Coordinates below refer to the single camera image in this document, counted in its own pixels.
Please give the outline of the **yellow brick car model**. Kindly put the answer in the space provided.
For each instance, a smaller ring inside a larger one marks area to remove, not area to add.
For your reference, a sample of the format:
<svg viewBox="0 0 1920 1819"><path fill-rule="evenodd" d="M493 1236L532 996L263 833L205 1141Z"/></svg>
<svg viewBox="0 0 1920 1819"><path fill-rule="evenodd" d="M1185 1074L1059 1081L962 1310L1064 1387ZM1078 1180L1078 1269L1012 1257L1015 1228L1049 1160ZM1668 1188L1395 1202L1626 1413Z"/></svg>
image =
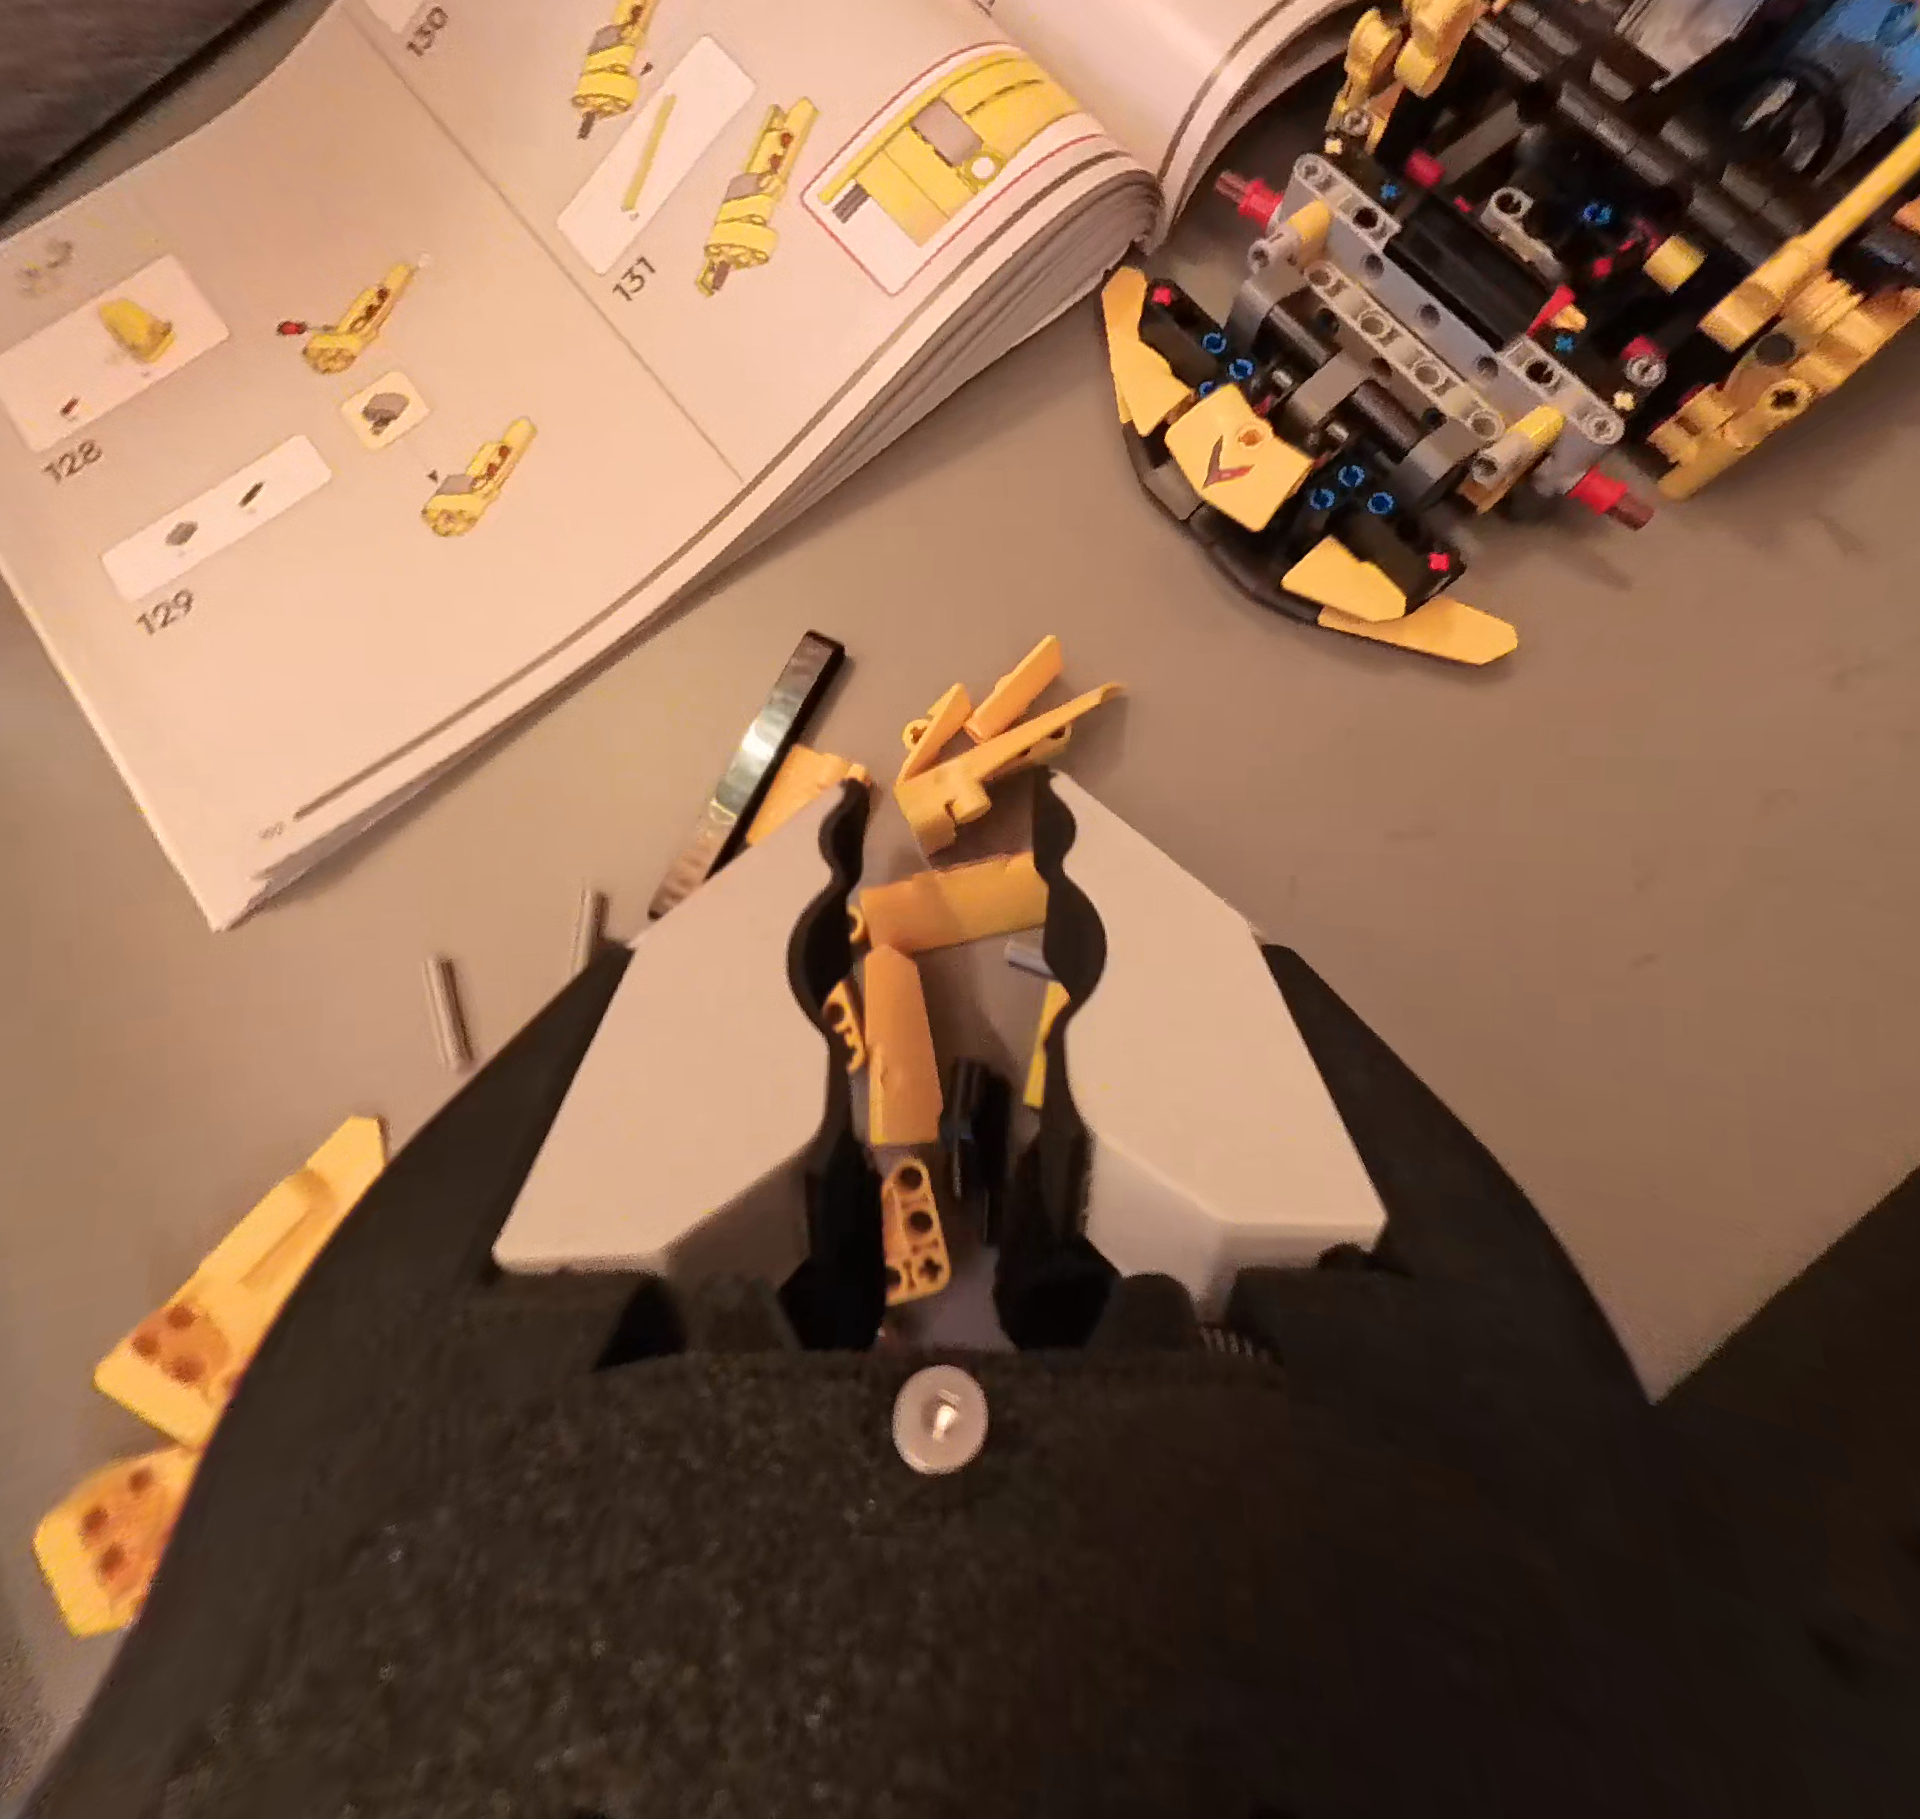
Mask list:
<svg viewBox="0 0 1920 1819"><path fill-rule="evenodd" d="M1471 518L1706 488L1915 323L1917 0L1387 0L1315 151L1223 175L1223 316L1101 304L1139 487L1253 603L1467 667Z"/></svg>

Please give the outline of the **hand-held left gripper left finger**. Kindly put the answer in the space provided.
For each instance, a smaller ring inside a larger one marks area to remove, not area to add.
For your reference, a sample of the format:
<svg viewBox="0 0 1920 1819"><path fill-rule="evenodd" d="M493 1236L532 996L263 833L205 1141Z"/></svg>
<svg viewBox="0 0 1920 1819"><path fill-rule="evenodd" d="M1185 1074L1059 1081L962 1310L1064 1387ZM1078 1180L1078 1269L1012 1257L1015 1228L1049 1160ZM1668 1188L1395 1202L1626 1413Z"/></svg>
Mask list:
<svg viewBox="0 0 1920 1819"><path fill-rule="evenodd" d="M507 1274L756 1278L872 1307L872 1160L824 1004L869 815L841 780L630 945L493 1240Z"/></svg>

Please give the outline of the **black brick beam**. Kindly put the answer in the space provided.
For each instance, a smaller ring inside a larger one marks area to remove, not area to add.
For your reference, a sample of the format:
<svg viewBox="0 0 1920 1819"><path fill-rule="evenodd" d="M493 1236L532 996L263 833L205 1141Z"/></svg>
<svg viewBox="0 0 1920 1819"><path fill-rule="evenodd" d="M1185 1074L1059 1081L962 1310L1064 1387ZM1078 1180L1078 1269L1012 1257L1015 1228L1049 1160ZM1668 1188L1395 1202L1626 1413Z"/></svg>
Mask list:
<svg viewBox="0 0 1920 1819"><path fill-rule="evenodd" d="M738 856L774 775L799 744L845 662L843 641L816 632L802 634L767 699L745 723L700 808L687 843L657 881L647 906L650 923L668 916Z"/></svg>

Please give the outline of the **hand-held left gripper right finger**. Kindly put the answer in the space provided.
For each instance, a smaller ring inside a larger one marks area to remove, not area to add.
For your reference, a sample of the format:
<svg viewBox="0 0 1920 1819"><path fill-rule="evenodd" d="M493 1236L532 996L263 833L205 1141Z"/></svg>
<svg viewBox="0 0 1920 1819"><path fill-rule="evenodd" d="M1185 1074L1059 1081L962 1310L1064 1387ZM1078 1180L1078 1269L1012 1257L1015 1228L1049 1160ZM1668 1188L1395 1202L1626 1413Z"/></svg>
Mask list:
<svg viewBox="0 0 1920 1819"><path fill-rule="evenodd" d="M1249 920L1069 775L1044 777L1044 961L1066 993L1020 1176L1030 1256L1223 1310L1249 1269L1373 1256L1369 1176Z"/></svg>

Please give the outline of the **pile of yellow brick pieces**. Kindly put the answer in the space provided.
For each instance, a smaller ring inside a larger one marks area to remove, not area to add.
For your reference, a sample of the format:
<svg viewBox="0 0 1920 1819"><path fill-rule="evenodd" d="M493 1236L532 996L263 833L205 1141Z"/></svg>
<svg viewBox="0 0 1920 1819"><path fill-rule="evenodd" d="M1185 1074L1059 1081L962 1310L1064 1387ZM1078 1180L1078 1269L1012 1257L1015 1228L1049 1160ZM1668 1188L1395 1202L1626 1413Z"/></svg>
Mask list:
<svg viewBox="0 0 1920 1819"><path fill-rule="evenodd" d="M932 802L932 777L971 770L977 790L1056 755L1108 685L1040 715L1062 668L1047 636L971 704L952 685L900 729L896 793ZM202 1256L197 1271L115 1342L93 1387L166 1438L77 1481L35 1524L33 1557L64 1628L81 1640L128 1627L146 1592L198 1459L293 1289L387 1166L376 1118L347 1118Z"/></svg>

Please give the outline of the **open instruction booklet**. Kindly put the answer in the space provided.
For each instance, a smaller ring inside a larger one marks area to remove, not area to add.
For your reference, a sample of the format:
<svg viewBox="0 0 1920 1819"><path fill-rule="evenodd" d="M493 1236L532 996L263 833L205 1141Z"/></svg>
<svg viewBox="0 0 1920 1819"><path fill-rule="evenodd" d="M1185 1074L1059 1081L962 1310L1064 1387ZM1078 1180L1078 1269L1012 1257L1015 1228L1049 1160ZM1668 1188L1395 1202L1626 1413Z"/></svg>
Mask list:
<svg viewBox="0 0 1920 1819"><path fill-rule="evenodd" d="M3 578L213 933L1157 244L1373 0L338 0L3 244Z"/></svg>

